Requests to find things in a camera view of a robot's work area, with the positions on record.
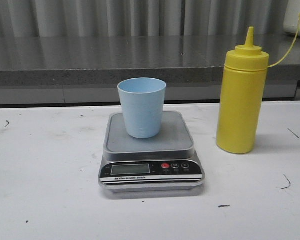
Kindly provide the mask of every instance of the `scale button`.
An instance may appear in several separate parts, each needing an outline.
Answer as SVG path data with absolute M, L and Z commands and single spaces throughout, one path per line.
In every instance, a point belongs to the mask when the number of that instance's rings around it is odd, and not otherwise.
M 188 169 L 190 167 L 190 164 L 187 162 L 183 162 L 183 163 L 181 163 L 181 167 L 184 169 Z
M 173 167 L 174 169 L 178 169 L 180 167 L 180 165 L 178 163 L 171 163 L 171 167 Z
M 169 165 L 169 163 L 162 163 L 161 164 L 161 167 L 163 168 L 163 169 L 168 169 L 168 168 L 170 168 L 170 165 Z

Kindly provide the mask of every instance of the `gray countertop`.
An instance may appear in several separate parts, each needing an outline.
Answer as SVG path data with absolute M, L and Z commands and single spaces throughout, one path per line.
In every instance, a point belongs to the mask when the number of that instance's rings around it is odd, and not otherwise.
M 244 35 L 0 38 L 0 89 L 113 89 L 134 77 L 159 78 L 168 88 L 220 86 L 227 51 L 244 41 Z M 256 35 L 254 44 L 273 64 L 292 41 L 285 34 Z M 300 38 L 269 69 L 266 84 L 297 87 L 298 81 Z

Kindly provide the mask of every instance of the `plastic cup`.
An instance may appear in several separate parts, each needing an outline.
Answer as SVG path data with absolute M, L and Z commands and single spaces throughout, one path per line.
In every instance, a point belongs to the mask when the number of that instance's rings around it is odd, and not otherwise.
M 118 84 L 124 125 L 127 133 L 138 139 L 160 132 L 166 83 L 156 78 L 139 77 Z

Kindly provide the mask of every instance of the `table surface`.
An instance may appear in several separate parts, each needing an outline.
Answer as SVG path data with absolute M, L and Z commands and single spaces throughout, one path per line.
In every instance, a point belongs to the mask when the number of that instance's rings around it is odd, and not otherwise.
M 300 102 L 262 103 L 255 148 L 216 146 L 219 105 L 179 111 L 206 173 L 183 191 L 98 184 L 119 106 L 0 109 L 0 240 L 300 239 Z

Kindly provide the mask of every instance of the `digital kitchen scale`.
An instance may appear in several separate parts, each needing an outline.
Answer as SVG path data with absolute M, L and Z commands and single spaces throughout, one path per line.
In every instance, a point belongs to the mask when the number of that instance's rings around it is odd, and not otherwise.
M 205 172 L 182 115 L 164 111 L 161 130 L 134 138 L 122 113 L 109 117 L 99 184 L 112 192 L 187 190 L 200 186 Z

